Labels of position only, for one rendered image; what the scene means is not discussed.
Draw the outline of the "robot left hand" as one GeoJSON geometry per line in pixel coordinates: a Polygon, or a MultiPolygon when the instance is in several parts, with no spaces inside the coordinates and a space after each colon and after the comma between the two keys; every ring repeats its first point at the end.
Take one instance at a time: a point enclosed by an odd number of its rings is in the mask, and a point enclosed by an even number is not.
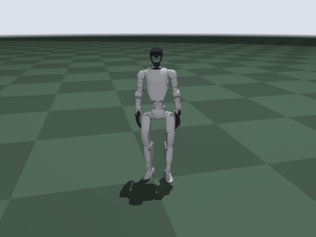
{"type": "Polygon", "coordinates": [[[176,119],[175,119],[175,128],[177,128],[179,125],[180,125],[180,115],[181,115],[181,111],[179,110],[178,111],[178,114],[176,114],[176,113],[174,113],[175,114],[175,116],[176,116],[176,119]]]}

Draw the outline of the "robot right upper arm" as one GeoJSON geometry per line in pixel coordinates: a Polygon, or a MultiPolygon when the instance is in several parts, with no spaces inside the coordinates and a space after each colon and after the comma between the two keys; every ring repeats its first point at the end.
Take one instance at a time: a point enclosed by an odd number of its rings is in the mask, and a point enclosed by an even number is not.
{"type": "Polygon", "coordinates": [[[146,70],[141,70],[137,75],[137,91],[135,97],[142,98],[144,96],[143,87],[144,87],[144,78],[146,70]]]}

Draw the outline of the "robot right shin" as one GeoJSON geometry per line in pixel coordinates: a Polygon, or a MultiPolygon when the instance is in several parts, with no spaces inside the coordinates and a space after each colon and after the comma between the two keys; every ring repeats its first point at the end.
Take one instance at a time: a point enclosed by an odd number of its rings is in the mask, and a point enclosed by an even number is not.
{"type": "Polygon", "coordinates": [[[147,164],[147,171],[152,171],[152,161],[154,156],[154,150],[148,150],[147,147],[144,146],[144,157],[147,164]]]}

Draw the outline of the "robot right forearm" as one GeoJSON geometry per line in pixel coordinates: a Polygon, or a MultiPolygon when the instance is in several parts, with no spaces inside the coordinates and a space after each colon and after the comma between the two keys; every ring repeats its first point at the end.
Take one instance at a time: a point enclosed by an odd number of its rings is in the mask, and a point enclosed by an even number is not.
{"type": "Polygon", "coordinates": [[[141,113],[141,104],[142,103],[142,98],[138,98],[138,97],[135,97],[135,114],[137,113],[137,111],[140,111],[141,113]]]}

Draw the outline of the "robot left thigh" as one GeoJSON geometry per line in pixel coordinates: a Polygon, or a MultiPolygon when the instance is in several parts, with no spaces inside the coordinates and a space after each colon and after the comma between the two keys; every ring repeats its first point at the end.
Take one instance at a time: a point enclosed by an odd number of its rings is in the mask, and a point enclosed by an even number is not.
{"type": "Polygon", "coordinates": [[[173,147],[175,137],[175,119],[176,116],[174,113],[165,111],[166,141],[163,143],[165,150],[168,150],[169,147],[173,147]]]}

